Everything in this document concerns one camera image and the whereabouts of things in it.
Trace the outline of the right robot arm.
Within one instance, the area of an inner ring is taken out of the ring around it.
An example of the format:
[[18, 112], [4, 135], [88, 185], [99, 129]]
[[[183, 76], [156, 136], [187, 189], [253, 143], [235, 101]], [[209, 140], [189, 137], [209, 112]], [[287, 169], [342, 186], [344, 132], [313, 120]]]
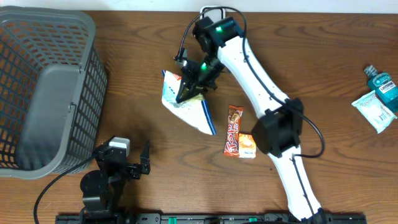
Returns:
[[290, 213], [302, 223], [326, 223], [325, 212], [308, 180], [300, 147], [302, 125], [320, 130], [303, 113], [300, 99], [291, 100], [271, 80], [251, 50], [247, 27], [227, 17], [213, 22], [197, 16], [188, 30], [206, 54], [202, 62], [189, 60], [181, 47], [175, 60], [182, 70], [176, 101], [182, 103], [205, 88], [215, 89], [215, 79], [227, 68], [249, 98], [257, 116], [251, 134], [258, 149], [268, 155], [278, 171]]

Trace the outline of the small orange snack packet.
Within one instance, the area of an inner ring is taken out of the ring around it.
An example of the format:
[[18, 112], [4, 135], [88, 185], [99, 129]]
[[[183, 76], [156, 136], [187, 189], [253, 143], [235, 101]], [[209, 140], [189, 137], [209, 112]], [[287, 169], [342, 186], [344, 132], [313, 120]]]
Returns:
[[251, 134], [239, 133], [239, 158], [253, 159], [256, 157], [257, 146]]

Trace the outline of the green white paper label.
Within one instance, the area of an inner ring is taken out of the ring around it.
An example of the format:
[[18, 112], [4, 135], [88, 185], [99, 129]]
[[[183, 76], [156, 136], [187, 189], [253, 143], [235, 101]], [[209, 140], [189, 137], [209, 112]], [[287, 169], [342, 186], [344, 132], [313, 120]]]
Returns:
[[369, 121], [378, 134], [397, 119], [397, 116], [380, 101], [375, 90], [353, 101], [352, 105]]

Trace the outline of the cream snack bag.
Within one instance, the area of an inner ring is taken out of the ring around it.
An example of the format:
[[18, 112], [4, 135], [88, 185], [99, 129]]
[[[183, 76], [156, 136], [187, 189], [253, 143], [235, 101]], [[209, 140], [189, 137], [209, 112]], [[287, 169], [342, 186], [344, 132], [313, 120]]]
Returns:
[[176, 98], [182, 78], [167, 70], [162, 70], [162, 76], [164, 78], [162, 104], [193, 128], [208, 135], [215, 135], [216, 129], [204, 96], [200, 93], [187, 101], [177, 103]]

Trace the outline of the blue mouthwash bottle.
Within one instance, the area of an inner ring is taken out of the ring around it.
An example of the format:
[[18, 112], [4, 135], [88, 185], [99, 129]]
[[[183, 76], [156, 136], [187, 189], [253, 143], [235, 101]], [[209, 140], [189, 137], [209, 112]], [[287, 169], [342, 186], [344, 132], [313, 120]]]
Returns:
[[364, 69], [368, 76], [368, 87], [374, 90], [382, 102], [393, 112], [397, 112], [397, 85], [386, 72], [379, 73], [373, 65]]

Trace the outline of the orange chocolate bar wrapper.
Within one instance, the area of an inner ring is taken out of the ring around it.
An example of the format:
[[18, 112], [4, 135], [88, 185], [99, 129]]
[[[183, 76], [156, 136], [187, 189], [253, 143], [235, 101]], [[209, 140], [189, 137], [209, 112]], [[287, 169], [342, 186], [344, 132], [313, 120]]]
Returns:
[[229, 105], [226, 143], [224, 146], [224, 155], [226, 156], [239, 156], [239, 131], [243, 110], [242, 106]]

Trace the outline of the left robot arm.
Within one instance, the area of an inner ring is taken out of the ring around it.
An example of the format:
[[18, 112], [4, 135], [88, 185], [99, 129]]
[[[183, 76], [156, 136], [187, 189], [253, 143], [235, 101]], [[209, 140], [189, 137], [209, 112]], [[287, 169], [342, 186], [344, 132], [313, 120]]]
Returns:
[[124, 187], [130, 180], [139, 180], [150, 174], [150, 143], [140, 155], [140, 162], [127, 161], [128, 149], [107, 141], [98, 146], [93, 155], [99, 167], [85, 174], [80, 182], [84, 207], [79, 214], [80, 223], [135, 223], [133, 214], [118, 205]]

